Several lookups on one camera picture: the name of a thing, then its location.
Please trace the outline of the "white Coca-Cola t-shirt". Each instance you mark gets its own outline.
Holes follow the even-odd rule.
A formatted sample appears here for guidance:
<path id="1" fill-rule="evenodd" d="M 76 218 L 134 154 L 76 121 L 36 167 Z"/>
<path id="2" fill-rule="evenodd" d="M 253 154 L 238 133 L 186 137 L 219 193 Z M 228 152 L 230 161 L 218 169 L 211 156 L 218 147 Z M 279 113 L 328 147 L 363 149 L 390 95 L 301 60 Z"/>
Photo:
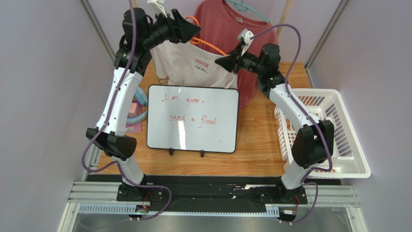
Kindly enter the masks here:
<path id="1" fill-rule="evenodd" d="M 191 43 L 166 41 L 151 50 L 156 74 L 169 85 L 237 89 L 237 75 L 215 63 L 223 57 Z"/>

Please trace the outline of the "red t-shirt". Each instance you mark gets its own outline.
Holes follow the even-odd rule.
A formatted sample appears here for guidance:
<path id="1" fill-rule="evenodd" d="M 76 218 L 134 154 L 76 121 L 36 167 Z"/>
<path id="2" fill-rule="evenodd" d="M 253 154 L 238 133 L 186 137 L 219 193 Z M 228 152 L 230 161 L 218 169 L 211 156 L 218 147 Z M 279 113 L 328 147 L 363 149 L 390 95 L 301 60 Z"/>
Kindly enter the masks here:
<path id="1" fill-rule="evenodd" d="M 226 54 L 239 43 L 237 36 L 243 29 L 257 34 L 272 27 L 270 23 L 243 18 L 227 2 L 222 0 L 204 0 L 196 8 L 193 15 L 199 22 L 201 31 L 197 38 L 207 41 Z M 238 73 L 237 89 L 240 94 L 239 108 L 245 108 L 253 99 L 257 75 L 245 70 Z"/>

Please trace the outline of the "teal plastic hanger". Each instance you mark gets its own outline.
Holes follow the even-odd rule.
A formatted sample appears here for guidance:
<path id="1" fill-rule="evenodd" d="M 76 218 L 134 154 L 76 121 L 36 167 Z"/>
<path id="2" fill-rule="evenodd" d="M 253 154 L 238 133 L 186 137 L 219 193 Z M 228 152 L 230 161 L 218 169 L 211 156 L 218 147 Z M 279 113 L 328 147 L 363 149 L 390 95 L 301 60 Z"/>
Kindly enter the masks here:
<path id="1" fill-rule="evenodd" d="M 246 5 L 243 0 L 224 0 L 224 1 L 229 2 L 229 3 L 233 3 L 234 7 L 240 12 L 250 11 L 253 14 L 257 15 L 264 22 L 269 23 L 269 20 L 266 17 L 264 17 L 261 13 L 259 13 L 254 8 Z"/>

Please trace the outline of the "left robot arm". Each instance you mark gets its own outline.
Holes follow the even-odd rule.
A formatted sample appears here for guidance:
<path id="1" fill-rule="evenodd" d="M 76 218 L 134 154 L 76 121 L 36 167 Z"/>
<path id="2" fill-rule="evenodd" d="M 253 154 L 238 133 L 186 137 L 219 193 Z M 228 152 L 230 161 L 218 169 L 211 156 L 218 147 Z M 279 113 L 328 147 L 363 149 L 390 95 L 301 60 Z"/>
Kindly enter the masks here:
<path id="1" fill-rule="evenodd" d="M 122 175 L 122 192 L 128 190 L 142 194 L 148 188 L 145 174 L 134 156 L 137 141 L 125 132 L 134 94 L 152 59 L 150 51 L 163 42 L 187 43 L 201 30 L 183 18 L 177 9 L 171 13 L 171 16 L 160 13 L 155 19 L 142 8 L 132 7 L 124 13 L 124 34 L 115 55 L 110 93 L 96 126 L 86 131 L 89 143 L 81 158 L 83 168 L 88 169 L 86 153 L 92 145 L 96 146 L 112 159 L 111 165 L 118 167 Z"/>

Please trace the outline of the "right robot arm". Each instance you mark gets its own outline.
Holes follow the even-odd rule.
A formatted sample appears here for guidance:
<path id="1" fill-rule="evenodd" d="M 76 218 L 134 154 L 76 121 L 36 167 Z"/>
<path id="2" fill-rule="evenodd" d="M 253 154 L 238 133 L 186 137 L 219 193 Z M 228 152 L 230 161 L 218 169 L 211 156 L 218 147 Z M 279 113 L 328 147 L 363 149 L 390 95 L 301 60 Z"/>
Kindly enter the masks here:
<path id="1" fill-rule="evenodd" d="M 289 119 L 296 136 L 291 148 L 292 163 L 281 176 L 282 187 L 287 190 L 303 186 L 305 179 L 320 164 L 328 162 L 325 171 L 333 168 L 334 124 L 312 113 L 295 95 L 288 81 L 279 71 L 280 48 L 267 43 L 260 55 L 244 52 L 245 45 L 238 46 L 215 63 L 230 73 L 246 70 L 257 74 L 259 90 L 271 100 Z"/>

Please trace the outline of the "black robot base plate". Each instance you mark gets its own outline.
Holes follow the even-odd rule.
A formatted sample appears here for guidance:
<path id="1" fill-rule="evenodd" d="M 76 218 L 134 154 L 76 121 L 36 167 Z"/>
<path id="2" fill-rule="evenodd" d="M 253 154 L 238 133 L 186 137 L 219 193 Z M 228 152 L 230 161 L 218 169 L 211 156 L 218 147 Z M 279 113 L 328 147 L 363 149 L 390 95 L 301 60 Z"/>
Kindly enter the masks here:
<path id="1" fill-rule="evenodd" d="M 265 205 L 305 205 L 309 190 L 286 190 L 279 177 L 148 175 L 145 188 L 128 187 L 120 175 L 92 174 L 88 182 L 114 183 L 118 202 L 136 210 L 179 213 L 262 213 Z"/>

